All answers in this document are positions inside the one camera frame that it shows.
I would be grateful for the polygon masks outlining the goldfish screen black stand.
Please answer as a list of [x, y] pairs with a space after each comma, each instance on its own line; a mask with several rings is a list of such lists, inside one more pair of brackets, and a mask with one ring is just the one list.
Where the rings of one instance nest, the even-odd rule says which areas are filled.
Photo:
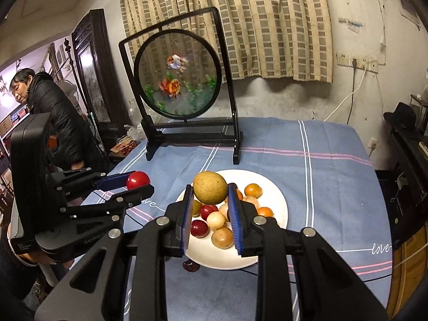
[[142, 115], [147, 160], [162, 146], [226, 146], [239, 163], [244, 136], [217, 8], [158, 22], [118, 48]]

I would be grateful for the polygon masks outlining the person in black jacket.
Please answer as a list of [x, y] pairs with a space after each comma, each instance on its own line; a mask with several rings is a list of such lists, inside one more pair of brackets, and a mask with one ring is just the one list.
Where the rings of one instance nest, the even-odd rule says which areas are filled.
[[31, 114], [50, 114], [49, 134], [57, 138], [57, 146], [48, 156], [54, 166], [62, 170], [89, 167], [101, 173], [108, 171], [109, 162], [97, 147], [89, 122], [48, 73], [24, 68], [11, 79], [9, 91], [17, 102], [28, 105]]

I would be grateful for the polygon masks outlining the red tomato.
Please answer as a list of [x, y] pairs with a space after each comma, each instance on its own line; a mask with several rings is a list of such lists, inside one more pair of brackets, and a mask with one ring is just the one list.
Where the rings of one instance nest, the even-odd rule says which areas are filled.
[[150, 177], [146, 173], [142, 171], [134, 171], [128, 176], [126, 187], [128, 190], [131, 190], [149, 185], [150, 183]]

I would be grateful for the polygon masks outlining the black hat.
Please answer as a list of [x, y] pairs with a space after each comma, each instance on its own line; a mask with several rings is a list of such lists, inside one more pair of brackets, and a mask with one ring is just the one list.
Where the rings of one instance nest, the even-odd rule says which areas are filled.
[[416, 130], [416, 113], [407, 104], [399, 102], [393, 112], [385, 112], [384, 119], [392, 127], [401, 130]]

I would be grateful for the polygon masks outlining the dark wooden cabinet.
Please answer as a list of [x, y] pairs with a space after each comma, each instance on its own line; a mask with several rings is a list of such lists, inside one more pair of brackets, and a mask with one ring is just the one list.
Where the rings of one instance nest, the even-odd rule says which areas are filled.
[[131, 123], [119, 84], [103, 9], [92, 9], [71, 34], [78, 76], [100, 131], [120, 136]]

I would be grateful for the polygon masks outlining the dark red apple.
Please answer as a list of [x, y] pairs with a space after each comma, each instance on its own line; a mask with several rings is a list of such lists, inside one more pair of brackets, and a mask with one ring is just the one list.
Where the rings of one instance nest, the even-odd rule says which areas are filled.
[[218, 211], [218, 207], [215, 205], [208, 205], [208, 204], [203, 204], [201, 206], [200, 209], [200, 217], [203, 220], [207, 220], [208, 216], [213, 213], [213, 212], [217, 212]]

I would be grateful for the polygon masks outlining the small yellow-green fruit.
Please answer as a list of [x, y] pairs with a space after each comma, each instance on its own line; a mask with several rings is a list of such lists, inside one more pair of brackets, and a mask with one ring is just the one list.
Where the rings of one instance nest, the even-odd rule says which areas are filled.
[[216, 205], [228, 195], [228, 185], [218, 173], [203, 171], [193, 180], [194, 195], [203, 204]]

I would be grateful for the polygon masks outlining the pale yellow fruit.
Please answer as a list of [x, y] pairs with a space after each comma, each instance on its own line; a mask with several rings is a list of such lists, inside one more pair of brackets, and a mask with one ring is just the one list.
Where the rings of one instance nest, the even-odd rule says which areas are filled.
[[218, 230], [220, 228], [223, 228], [226, 223], [226, 219], [219, 211], [216, 211], [211, 212], [208, 215], [206, 222], [208, 223], [208, 227], [211, 230]]

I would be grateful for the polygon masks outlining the large dark purple fruit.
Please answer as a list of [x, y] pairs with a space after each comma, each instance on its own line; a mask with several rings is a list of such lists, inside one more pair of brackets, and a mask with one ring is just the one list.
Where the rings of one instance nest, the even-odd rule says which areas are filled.
[[192, 259], [188, 259], [188, 260], [184, 261], [182, 263], [182, 267], [190, 273], [195, 273], [196, 271], [198, 271], [200, 269], [200, 265], [198, 263], [196, 263], [195, 261], [193, 261]]

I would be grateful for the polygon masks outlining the orange tomato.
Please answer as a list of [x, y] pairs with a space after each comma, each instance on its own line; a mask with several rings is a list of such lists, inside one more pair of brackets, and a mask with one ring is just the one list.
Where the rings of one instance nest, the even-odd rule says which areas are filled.
[[263, 189], [257, 183], [250, 183], [244, 189], [246, 196], [259, 198], [263, 194]]

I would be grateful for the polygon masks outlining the large orange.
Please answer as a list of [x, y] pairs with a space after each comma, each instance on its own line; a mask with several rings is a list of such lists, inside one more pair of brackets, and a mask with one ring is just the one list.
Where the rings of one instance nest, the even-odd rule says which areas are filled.
[[273, 210], [270, 209], [269, 207], [259, 207], [257, 209], [257, 212], [260, 216], [263, 216], [263, 217], [273, 217], [274, 216]]

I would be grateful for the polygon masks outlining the black desk shelf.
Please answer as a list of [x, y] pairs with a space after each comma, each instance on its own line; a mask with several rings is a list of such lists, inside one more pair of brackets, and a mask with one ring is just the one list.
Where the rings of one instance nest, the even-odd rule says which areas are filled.
[[[416, 107], [409, 106], [416, 113]], [[421, 120], [416, 113], [414, 131], [386, 125], [394, 165], [389, 170], [377, 170], [376, 176], [396, 250], [427, 222], [427, 113]]]

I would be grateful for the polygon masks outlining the wall power sockets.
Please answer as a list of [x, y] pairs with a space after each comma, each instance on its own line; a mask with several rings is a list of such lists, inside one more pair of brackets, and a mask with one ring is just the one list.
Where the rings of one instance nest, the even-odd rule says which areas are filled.
[[336, 62], [338, 66], [354, 67], [358, 70], [365, 70], [374, 74], [379, 72], [378, 60], [368, 56], [351, 56], [347, 53], [337, 52]]

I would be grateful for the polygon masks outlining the green-yellow tomato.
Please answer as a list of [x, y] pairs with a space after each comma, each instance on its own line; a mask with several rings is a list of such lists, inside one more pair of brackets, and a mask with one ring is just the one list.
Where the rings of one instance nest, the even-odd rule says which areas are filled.
[[198, 217], [200, 215], [201, 208], [202, 208], [202, 204], [198, 200], [194, 199], [193, 200], [192, 216], [193, 217]]

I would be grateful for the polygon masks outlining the tan round fruit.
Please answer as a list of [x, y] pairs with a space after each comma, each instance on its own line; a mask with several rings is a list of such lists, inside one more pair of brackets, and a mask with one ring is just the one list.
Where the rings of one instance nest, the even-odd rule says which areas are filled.
[[245, 202], [253, 204], [256, 209], [258, 209], [260, 207], [258, 199], [254, 196], [245, 196], [242, 200]]

